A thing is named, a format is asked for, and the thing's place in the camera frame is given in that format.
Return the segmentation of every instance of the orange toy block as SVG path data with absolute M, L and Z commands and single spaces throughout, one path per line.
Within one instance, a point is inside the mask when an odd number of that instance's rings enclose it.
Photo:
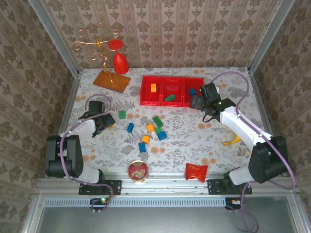
M 151 87 L 151 93 L 156 92 L 156 83 L 152 83 L 150 87 Z
M 155 128 L 152 124 L 147 125 L 147 130 L 149 133 L 152 133 L 153 131 L 155 131 Z
M 144 143 L 146 143 L 146 144 L 149 144 L 149 136 L 147 136 L 147 135 L 144 135 L 143 137 L 142 137 L 142 142 L 144 142 Z

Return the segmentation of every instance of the red can lid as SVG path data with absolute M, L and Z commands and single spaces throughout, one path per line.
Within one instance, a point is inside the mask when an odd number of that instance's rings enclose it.
M 133 161 L 128 167 L 128 175 L 135 182 L 142 182 L 148 176 L 148 167 L 141 160 Z

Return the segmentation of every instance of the black mounting bracket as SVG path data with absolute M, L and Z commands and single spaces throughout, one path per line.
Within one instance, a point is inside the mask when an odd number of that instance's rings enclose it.
M 104 184 L 112 187 L 113 195 L 120 195 L 122 190 L 122 180 L 105 180 Z M 90 186 L 80 184 L 79 195 L 89 196 L 107 196 L 110 195 L 110 190 L 104 186 Z
M 227 210 L 239 210 L 241 209 L 241 201 L 237 198 L 225 198 L 225 208 Z
M 102 210 L 107 203 L 103 203 L 101 198 L 93 198 L 89 200 L 89 204 L 92 205 L 93 204 L 93 209 L 92 207 L 90 207 L 91 210 L 95 210 L 95 211 L 100 211 Z
M 245 184 L 234 185 L 230 189 L 226 188 L 224 179 L 207 180 L 209 195 L 241 195 Z M 252 187 L 247 187 L 245 194 L 252 194 Z

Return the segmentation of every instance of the orange wooden board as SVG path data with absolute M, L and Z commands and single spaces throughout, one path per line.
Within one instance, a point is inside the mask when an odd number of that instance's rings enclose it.
M 123 93 L 128 84 L 130 83 L 130 81 L 131 81 L 130 78 L 125 77 L 123 75 L 114 74 L 102 70 L 95 79 L 95 81 L 93 82 L 93 84 L 112 91 Z

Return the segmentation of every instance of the yellow banana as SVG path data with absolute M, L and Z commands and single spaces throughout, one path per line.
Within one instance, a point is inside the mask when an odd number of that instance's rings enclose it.
M 230 145 L 232 145 L 234 143 L 237 143 L 237 142 L 240 142 L 240 141 L 241 141 L 240 137 L 235 135 L 235 138 L 233 139 L 233 141 L 231 141 L 231 142 L 223 142 L 223 145 L 224 146 L 230 146 Z

